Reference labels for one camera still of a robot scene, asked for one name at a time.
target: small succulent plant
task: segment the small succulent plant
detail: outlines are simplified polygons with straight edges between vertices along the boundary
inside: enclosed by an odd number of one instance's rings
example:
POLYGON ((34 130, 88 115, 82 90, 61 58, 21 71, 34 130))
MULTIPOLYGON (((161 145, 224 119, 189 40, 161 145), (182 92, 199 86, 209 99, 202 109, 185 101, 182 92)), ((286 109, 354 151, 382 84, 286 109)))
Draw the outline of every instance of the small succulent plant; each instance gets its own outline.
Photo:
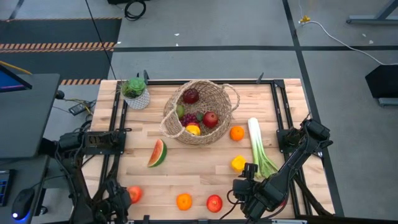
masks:
POLYGON ((146 86, 143 78, 132 78, 122 84, 122 94, 128 98, 137 98, 142 95, 146 86))

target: wooden table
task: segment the wooden table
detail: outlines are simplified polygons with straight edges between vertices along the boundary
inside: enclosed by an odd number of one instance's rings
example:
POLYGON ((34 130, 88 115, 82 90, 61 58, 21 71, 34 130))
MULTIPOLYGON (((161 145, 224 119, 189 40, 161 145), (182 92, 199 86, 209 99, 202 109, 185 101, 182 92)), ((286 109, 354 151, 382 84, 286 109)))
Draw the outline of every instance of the wooden table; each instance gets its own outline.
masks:
MULTIPOLYGON (((299 79, 285 79, 287 98, 294 126, 299 127, 308 114, 308 108, 299 79)), ((272 100, 270 85, 234 85, 241 95, 239 108, 233 113, 232 125, 245 129, 245 137, 240 142, 230 140, 229 134, 219 141, 205 147, 191 147, 168 139, 161 135, 159 124, 163 118, 166 101, 178 88, 177 85, 149 85, 150 104, 144 110, 128 109, 125 128, 132 128, 127 133, 125 153, 121 157, 118 181, 122 186, 139 185, 144 196, 137 204, 131 205, 129 219, 142 220, 144 215, 150 215, 151 220, 196 220, 201 218, 219 219, 231 205, 226 199, 226 193, 232 189, 232 181, 237 178, 229 166, 231 160, 242 155, 252 162, 252 149, 248 132, 248 119, 255 117, 260 122, 263 145, 266 154, 277 166, 284 163, 279 152, 275 135, 277 121, 272 100), (162 139, 167 145, 165 161, 154 168, 147 168, 147 162, 152 154, 156 139, 162 139), (189 193, 193 198, 193 206, 188 211, 180 211, 176 204, 176 196, 189 193), (224 206, 219 213, 211 213, 206 208, 206 200, 217 194, 223 199, 224 206)), ((116 81, 103 80, 99 88, 97 104, 91 125, 92 131, 107 131, 112 112, 116 81)), ((234 105, 236 95, 229 89, 231 102, 234 105)), ((278 99, 283 108, 282 97, 278 91, 278 99)), ((119 102, 116 127, 119 127, 122 107, 122 97, 119 102)), ((284 127, 287 128, 284 110, 282 110, 284 127)), ((103 156, 96 156, 83 169, 90 194, 93 195, 100 179, 103 156)), ((318 201, 331 213, 334 212, 326 182, 322 162, 311 156, 303 166, 308 188, 318 201)), ((297 195, 300 211, 304 214, 301 192, 297 195)), ((278 218, 293 218, 293 207, 289 199, 286 208, 276 216, 278 218)), ((242 219, 243 213, 237 207, 225 219, 242 219)))

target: grapes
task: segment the grapes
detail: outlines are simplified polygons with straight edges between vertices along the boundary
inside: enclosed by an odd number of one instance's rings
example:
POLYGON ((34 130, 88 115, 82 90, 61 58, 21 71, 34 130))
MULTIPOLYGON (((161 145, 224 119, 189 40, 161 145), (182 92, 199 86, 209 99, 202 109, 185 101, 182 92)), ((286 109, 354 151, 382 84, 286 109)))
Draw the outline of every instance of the grapes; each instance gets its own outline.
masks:
POLYGON ((180 122, 181 122, 182 126, 186 127, 189 123, 192 123, 192 122, 197 123, 198 120, 194 114, 187 113, 180 119, 180 122))

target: leek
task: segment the leek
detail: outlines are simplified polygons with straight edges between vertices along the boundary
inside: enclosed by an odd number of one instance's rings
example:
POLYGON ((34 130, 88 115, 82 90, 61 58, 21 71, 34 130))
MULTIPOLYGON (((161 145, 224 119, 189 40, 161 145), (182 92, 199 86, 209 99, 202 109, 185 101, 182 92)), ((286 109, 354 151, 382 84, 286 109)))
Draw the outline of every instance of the leek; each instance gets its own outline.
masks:
POLYGON ((264 152, 264 146, 262 145, 261 130, 259 121, 257 118, 250 118, 248 120, 249 133, 251 146, 253 149, 253 163, 258 165, 258 172, 256 172, 256 177, 268 178, 271 174, 278 171, 278 168, 272 162, 264 152))

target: black floor mat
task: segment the black floor mat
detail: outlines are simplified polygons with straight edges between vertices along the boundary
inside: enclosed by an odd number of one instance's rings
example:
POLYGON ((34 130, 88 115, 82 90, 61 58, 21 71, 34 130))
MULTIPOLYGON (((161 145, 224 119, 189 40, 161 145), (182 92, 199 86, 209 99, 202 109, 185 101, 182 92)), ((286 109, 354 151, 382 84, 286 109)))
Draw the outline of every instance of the black floor mat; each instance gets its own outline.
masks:
POLYGON ((103 51, 2 53, 0 60, 32 73, 58 73, 62 80, 107 79, 109 71, 103 51))
MULTIPOLYGON (((113 46, 121 19, 95 22, 105 46, 113 46)), ((0 60, 32 73, 59 73, 62 80, 108 78, 109 62, 99 42, 91 19, 0 21, 0 60)))
MULTIPOLYGON (((121 19, 95 19, 103 42, 117 42, 121 19)), ((99 42, 91 19, 39 19, 0 21, 0 43, 99 42)))

